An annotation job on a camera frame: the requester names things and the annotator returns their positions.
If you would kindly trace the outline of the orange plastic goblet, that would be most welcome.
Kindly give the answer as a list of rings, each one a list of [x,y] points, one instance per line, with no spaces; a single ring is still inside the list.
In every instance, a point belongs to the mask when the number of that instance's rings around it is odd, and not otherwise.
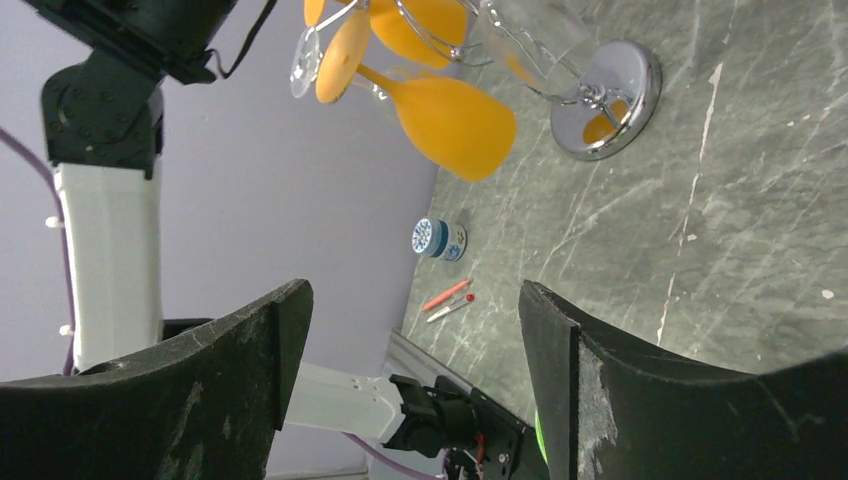
[[[389,95],[407,138],[428,160],[468,182],[493,174],[513,147],[513,111],[456,78],[396,81],[384,76],[363,64],[369,37],[368,15],[355,8],[323,55],[315,80],[317,100],[333,102],[359,74]]]
[[[431,69],[463,59],[468,19],[458,1],[344,1],[325,18],[326,5],[325,1],[303,3],[306,29],[296,47],[298,61],[329,56],[331,49],[320,47],[320,32],[353,13],[358,14],[353,32],[337,32],[343,59],[363,59],[372,34],[397,56]]]

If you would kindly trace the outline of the clear wine glass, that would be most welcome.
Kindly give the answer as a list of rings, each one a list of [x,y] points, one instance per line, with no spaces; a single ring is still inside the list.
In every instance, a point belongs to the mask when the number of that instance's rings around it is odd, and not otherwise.
[[[539,96],[577,100],[599,41],[569,1],[481,1],[476,26],[490,58]]]
[[[319,32],[316,27],[307,27],[299,37],[290,70],[290,92],[294,98],[302,98],[309,91],[321,60]]]

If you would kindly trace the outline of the green plastic goblet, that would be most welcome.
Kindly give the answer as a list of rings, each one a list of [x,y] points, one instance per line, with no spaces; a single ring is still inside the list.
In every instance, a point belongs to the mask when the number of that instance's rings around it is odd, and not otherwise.
[[[537,443],[540,455],[541,455],[543,461],[545,462],[545,464],[548,465],[549,461],[548,461],[548,455],[547,455],[547,451],[546,451],[544,432],[543,432],[542,422],[541,422],[540,415],[539,415],[538,411],[534,412],[534,431],[535,431],[536,443]]]

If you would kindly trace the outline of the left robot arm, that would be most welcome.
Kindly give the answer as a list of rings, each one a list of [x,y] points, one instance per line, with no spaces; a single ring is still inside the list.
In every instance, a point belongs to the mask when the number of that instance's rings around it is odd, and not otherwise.
[[[167,321],[161,82],[208,84],[230,1],[38,1],[88,44],[41,94],[73,301],[71,376],[1,387],[5,479],[261,479],[285,424],[364,446],[517,470],[532,429],[446,377],[362,377],[302,359],[313,290],[292,281],[225,317]]]

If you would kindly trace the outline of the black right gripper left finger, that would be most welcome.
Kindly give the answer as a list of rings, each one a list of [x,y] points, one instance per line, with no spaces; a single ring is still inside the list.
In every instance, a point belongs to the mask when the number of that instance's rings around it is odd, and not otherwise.
[[[314,305],[298,279],[75,376],[1,386],[5,479],[261,479]]]

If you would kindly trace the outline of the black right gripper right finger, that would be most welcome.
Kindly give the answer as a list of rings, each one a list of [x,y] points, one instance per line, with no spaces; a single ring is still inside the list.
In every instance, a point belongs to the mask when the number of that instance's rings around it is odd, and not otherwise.
[[[519,317],[554,479],[843,479],[847,353],[709,365],[525,281]]]

